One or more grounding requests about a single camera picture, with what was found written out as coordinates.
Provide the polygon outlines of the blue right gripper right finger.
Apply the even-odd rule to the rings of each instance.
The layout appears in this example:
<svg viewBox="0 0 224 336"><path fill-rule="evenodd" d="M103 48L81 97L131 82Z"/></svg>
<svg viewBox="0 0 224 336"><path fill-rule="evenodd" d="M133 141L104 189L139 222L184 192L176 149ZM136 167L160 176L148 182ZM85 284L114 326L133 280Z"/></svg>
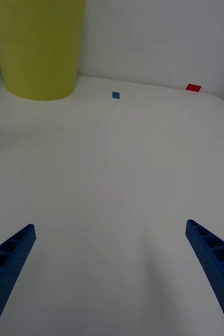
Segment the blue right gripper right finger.
<svg viewBox="0 0 224 336"><path fill-rule="evenodd" d="M224 314L224 241L191 219L187 221L185 235Z"/></svg>

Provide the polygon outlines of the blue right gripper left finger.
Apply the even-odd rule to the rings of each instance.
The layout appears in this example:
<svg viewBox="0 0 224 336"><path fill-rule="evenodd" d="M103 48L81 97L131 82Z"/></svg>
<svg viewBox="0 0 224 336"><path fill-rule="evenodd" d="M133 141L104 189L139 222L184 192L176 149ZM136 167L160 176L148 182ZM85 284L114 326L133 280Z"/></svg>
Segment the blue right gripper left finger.
<svg viewBox="0 0 224 336"><path fill-rule="evenodd" d="M0 244L0 317L35 241L29 224Z"/></svg>

